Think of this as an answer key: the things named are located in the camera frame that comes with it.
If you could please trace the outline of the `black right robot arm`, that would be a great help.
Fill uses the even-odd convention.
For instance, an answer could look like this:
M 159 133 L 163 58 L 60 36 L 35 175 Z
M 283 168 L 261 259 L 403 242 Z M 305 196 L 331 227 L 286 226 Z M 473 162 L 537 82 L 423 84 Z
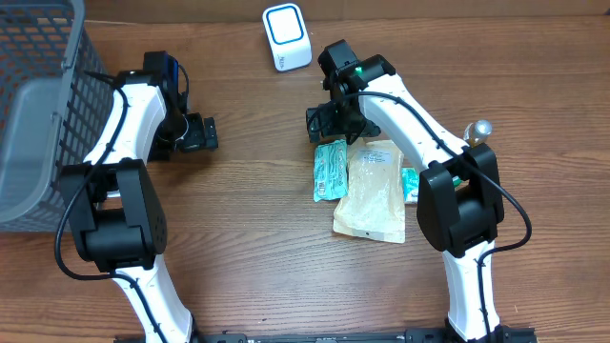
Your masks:
M 323 50 L 317 63 L 330 100 L 306 111 L 310 141 L 389 136 L 419 174 L 417 222 L 443 254 L 451 300 L 448 338 L 499 341 L 490 262 L 504 208 L 494 152 L 445 130 L 382 55 L 361 60 L 339 40 Z

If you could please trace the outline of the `green wet wipes pack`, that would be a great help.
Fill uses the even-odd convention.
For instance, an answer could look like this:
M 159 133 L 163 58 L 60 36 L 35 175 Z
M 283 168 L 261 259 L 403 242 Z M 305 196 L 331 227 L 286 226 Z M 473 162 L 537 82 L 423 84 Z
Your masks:
M 344 139 L 315 148 L 314 201 L 337 200 L 348 194 L 347 143 Z

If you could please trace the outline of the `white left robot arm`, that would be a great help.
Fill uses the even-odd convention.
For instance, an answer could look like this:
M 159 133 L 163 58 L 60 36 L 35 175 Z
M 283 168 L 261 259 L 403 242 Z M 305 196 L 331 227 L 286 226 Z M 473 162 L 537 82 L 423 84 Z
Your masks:
M 80 164 L 64 167 L 66 204 L 56 229 L 59 269 L 79 281 L 113 281 L 126 295 L 143 342 L 196 342 L 192 313 L 180 300 L 164 258 L 168 224 L 147 171 L 173 151 L 215 150 L 212 118 L 188 111 L 180 65 L 167 71 L 96 72 L 113 90 L 111 114 Z

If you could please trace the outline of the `brown Pantree snack pouch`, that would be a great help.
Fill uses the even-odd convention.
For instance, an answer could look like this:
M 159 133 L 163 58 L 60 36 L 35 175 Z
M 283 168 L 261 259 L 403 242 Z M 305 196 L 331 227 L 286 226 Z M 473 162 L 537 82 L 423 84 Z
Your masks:
M 349 146 L 348 194 L 334 211 L 333 232 L 403 244 L 403 153 L 391 140 L 358 139 Z

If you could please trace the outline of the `small green sachet pack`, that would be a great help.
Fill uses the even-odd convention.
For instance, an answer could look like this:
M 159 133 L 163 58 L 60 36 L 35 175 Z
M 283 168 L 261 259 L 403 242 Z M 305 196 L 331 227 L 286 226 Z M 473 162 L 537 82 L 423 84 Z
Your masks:
M 416 204 L 418 200 L 419 173 L 414 168 L 401 170 L 405 204 Z

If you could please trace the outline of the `yellow oil glass bottle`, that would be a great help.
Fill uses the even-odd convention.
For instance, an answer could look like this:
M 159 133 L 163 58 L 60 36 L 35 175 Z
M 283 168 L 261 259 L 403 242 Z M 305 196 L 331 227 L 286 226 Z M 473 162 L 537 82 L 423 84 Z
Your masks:
M 475 147 L 485 143 L 492 132 L 492 124 L 488 120 L 481 119 L 466 127 L 463 139 L 470 147 Z

